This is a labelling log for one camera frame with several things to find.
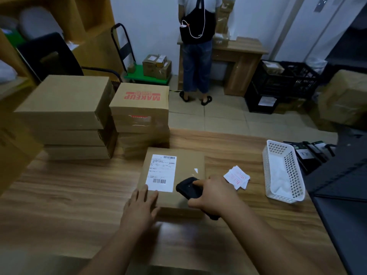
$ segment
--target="sandal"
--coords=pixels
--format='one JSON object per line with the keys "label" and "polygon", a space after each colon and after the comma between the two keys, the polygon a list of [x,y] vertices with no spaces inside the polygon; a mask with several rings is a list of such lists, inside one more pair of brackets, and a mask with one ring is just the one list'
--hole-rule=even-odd
{"label": "sandal", "polygon": [[207,102],[204,103],[203,101],[201,101],[201,104],[203,106],[206,106],[213,101],[213,98],[210,95],[207,98],[208,98]]}
{"label": "sandal", "polygon": [[180,94],[179,94],[183,101],[185,101],[185,102],[190,102],[190,101],[194,101],[194,100],[195,100],[195,98],[192,98],[192,97],[190,97],[190,96],[189,96],[189,98],[186,100],[186,99],[183,97],[183,96],[184,96],[184,94],[185,94],[185,92],[184,92],[184,91],[181,91],[181,92],[180,92]]}

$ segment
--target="standing person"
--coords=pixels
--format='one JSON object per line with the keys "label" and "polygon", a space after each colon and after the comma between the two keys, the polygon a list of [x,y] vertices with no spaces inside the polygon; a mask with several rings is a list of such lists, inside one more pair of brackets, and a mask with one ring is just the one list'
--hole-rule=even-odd
{"label": "standing person", "polygon": [[[197,180],[194,184],[203,188],[203,195],[190,199],[189,207],[222,217],[260,275],[324,274],[241,201],[233,185],[222,176]],[[153,225],[159,211],[154,208],[158,192],[147,198],[147,191],[148,186],[144,185],[143,189],[132,193],[124,207],[119,230],[79,275],[125,274],[135,244]]]}
{"label": "standing person", "polygon": [[212,39],[215,34],[216,12],[222,0],[178,0],[178,19],[183,42],[184,91],[180,97],[192,101],[189,92],[202,93],[203,106],[213,99],[208,96]]}

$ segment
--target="barcode scanner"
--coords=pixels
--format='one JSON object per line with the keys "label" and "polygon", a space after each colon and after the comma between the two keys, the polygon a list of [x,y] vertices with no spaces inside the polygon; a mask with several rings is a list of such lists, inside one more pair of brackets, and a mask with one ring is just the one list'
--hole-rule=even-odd
{"label": "barcode scanner", "polygon": [[[198,180],[195,177],[189,177],[184,181],[176,185],[176,191],[179,192],[186,199],[197,199],[203,194],[203,189],[200,186],[193,184],[194,181]],[[209,214],[202,210],[211,220],[218,220],[220,216]]]}

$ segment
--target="small white paper stack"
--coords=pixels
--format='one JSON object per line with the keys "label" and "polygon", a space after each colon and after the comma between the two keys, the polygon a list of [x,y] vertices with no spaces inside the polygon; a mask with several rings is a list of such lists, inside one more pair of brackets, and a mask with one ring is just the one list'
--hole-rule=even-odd
{"label": "small white paper stack", "polygon": [[236,190],[240,187],[246,189],[250,176],[240,169],[239,166],[233,167],[223,176]]}

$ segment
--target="hand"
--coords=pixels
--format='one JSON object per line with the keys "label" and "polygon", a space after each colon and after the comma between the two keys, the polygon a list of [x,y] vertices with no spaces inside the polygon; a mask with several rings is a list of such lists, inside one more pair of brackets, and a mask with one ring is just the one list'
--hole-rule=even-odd
{"label": "hand", "polygon": [[158,198],[158,191],[146,197],[148,185],[139,191],[135,189],[131,198],[126,202],[120,222],[120,230],[130,236],[140,237],[155,222],[160,208],[153,208]]}
{"label": "hand", "polygon": [[222,176],[209,176],[208,180],[196,180],[193,183],[203,187],[203,194],[198,199],[189,199],[188,205],[191,208],[223,217],[226,208],[241,202],[233,185]]}

